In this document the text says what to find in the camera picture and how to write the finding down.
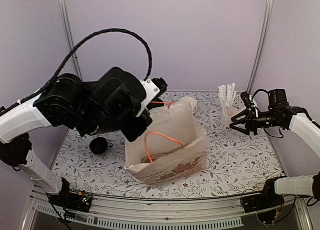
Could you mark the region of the stack of black cup lids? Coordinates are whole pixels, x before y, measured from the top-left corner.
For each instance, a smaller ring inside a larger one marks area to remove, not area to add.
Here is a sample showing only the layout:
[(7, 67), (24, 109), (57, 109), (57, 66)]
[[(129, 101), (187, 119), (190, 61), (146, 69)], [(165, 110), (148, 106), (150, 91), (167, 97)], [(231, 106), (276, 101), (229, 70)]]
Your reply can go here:
[(108, 148), (108, 142), (104, 137), (97, 137), (89, 144), (89, 149), (92, 153), (99, 155), (103, 154)]

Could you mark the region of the stack of black paper cups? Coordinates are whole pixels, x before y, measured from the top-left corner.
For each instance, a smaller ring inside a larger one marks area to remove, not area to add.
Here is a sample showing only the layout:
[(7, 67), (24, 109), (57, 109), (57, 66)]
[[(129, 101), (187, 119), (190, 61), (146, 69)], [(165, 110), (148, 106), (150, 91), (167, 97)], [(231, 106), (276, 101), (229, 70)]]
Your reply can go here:
[(197, 100), (195, 98), (189, 97), (189, 96), (184, 97), (183, 100), (190, 103), (191, 108), (192, 108), (192, 114), (194, 115), (196, 113), (196, 109), (197, 109), (197, 104), (198, 104)]

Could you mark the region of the paper takeout bag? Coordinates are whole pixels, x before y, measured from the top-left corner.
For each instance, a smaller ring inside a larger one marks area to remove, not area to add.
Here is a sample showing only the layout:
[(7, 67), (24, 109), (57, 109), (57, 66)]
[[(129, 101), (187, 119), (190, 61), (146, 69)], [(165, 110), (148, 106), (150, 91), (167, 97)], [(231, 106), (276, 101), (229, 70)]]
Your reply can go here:
[(154, 188), (191, 176), (207, 165), (205, 129), (189, 102), (150, 111), (151, 125), (134, 142), (125, 143), (125, 170)]

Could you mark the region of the single black cup lid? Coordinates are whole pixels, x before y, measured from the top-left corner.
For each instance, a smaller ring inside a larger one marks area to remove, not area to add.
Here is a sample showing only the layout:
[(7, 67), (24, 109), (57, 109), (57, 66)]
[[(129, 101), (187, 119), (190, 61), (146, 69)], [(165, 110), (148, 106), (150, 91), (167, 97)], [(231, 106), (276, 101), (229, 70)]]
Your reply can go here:
[(153, 100), (152, 100), (153, 102), (163, 102), (163, 100), (161, 100), (160, 98), (154, 98)]

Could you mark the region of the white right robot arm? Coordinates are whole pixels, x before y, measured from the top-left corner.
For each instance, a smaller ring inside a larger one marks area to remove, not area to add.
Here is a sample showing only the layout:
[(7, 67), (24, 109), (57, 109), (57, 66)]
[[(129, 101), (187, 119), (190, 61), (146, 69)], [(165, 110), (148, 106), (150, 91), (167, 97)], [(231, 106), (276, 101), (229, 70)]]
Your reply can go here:
[(269, 208), (279, 195), (320, 198), (320, 126), (308, 111), (291, 106), (285, 89), (266, 91), (268, 107), (258, 109), (253, 96), (242, 92), (245, 109), (231, 118), (229, 127), (245, 135), (257, 135), (259, 129), (277, 127), (287, 130), (283, 143), (273, 140), (277, 156), (288, 176), (273, 177), (265, 181), (258, 203)]

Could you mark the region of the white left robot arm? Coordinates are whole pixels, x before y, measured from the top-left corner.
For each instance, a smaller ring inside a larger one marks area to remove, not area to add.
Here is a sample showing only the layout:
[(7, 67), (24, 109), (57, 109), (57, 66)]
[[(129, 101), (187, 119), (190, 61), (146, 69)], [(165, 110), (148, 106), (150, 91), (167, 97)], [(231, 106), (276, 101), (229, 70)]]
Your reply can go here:
[(93, 82), (84, 82), (71, 73), (62, 74), (46, 90), (2, 112), (0, 158), (20, 167), (62, 206), (69, 207), (75, 201), (74, 195), (37, 157), (29, 132), (63, 125), (76, 129), (81, 136), (120, 131), (132, 142), (151, 124), (147, 106), (158, 92), (151, 79), (139, 80), (118, 67)]

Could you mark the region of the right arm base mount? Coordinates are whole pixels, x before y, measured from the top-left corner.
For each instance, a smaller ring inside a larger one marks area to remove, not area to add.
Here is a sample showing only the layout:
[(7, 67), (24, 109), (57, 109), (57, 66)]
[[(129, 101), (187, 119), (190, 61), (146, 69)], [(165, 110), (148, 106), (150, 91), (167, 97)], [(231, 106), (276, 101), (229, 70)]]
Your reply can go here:
[(282, 212), (285, 200), (282, 195), (275, 192), (275, 181), (269, 179), (265, 182), (261, 191), (246, 189), (240, 196), (240, 203), (245, 213), (278, 207), (271, 212), (259, 213), (258, 220), (263, 224), (273, 224)]

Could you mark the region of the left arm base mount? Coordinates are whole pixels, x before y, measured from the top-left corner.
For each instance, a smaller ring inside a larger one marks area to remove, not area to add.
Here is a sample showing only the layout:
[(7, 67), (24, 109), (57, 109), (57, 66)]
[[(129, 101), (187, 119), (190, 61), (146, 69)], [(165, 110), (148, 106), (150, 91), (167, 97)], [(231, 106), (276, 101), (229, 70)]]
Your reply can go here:
[(77, 193), (60, 191), (59, 194), (48, 194), (50, 203), (63, 209), (76, 210), (88, 213), (92, 204), (92, 195), (84, 190)]

